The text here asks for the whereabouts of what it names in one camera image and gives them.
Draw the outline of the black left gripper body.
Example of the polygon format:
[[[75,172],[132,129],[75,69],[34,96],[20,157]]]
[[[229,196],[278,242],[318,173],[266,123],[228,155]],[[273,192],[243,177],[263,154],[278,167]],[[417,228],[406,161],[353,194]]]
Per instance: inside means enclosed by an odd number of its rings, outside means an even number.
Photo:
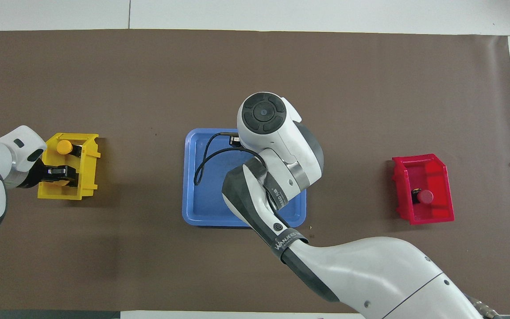
[[[40,182],[51,181],[50,166],[45,165],[41,158],[38,158],[34,165],[30,168],[26,179],[24,180],[24,188],[31,188]]]

